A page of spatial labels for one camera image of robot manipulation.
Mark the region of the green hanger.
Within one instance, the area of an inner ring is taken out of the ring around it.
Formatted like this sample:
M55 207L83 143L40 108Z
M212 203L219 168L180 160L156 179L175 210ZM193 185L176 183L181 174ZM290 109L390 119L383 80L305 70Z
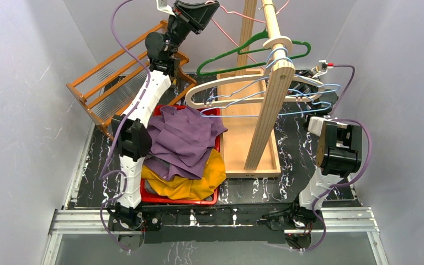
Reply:
M255 43L256 41L263 40L263 39L266 39L266 41L263 43L262 48L245 51L245 48L248 48L251 44ZM272 63L275 61L273 56L274 56L274 53L277 51L277 49L274 49L273 47L274 47L274 45L277 45L277 44L282 44L282 47L280 47L279 49L284 50L286 55L288 53L290 53L294 44L306 47L306 52L303 53L303 54L294 55L294 56L291 56L291 57L285 57L285 59L287 59L290 62L293 62L294 59L299 59L299 58L307 56L311 52L311 48L312 48L311 44L307 41L291 40L290 38L288 38L286 36L272 37L271 38L271 37L269 37L268 31L264 30L262 32L259 32L255 35L253 35L252 37L250 37L244 44L237 46L232 50L229 50L225 53L222 53L220 55L217 55L213 58L207 59L206 61L202 62L198 66L198 68L196 70L196 74L198 76L210 76L210 75L218 75L218 74L228 73L228 72L236 72L236 71L241 71L241 70L245 70L245 69L248 69L248 68L256 68L256 67L260 67L260 68L263 68L265 70L269 70L272 66ZM241 56L241 55L248 56L251 53L261 52L261 51L266 51L266 50L270 50L271 52L268 55L268 58L264 62L255 62L254 64L250 64L250 65L237 66L237 67L234 67L234 68L227 68L227 69L222 69L222 70L217 70L217 71L209 71L209 72L203 71L203 68L206 65L208 65L212 62L215 62L219 59L222 59L224 57L227 57L229 55L237 54L239 56Z

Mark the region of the purple garment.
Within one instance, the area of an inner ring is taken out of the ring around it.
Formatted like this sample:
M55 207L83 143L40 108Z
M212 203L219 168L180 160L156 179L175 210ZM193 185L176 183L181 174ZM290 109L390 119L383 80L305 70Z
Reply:
M144 166L166 181L176 175L198 180L216 138L227 128L220 118L201 116L196 109L163 106L160 115L150 118L147 131L152 146Z

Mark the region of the mustard yellow garment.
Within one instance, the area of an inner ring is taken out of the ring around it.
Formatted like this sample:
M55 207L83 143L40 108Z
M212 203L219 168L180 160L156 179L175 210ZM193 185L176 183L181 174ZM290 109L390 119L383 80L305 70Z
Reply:
M226 180L225 164L221 154L213 149L206 162L202 179L188 179L180 175L167 181L150 167L143 166L141 178L147 180L153 191L172 200L203 200Z

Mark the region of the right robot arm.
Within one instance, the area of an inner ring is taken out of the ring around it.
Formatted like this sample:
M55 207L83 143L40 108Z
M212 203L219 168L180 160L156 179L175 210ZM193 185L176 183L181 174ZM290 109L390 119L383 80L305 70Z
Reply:
M311 82L318 92L298 92L311 99L307 103L304 128L319 138L315 157L315 172L307 186L295 199L288 215L290 225L307 228L317 221L322 203L334 185L356 173L361 166L362 129L331 119L329 113L338 100L339 84Z

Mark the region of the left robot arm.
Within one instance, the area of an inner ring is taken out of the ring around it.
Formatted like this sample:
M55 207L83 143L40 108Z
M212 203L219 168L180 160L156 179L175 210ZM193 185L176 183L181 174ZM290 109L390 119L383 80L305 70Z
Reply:
M157 1L157 9L169 15L164 32L154 30L145 38L149 64L141 66L146 79L132 102L120 115L113 115L111 126L114 140L111 152L117 151L121 175L120 193L113 198L114 206L106 210L126 229L138 230L144 223L137 210L141 203L142 165L152 147L147 124L164 92L179 73L180 60L175 56L189 33L200 34L219 9L218 1L186 3Z

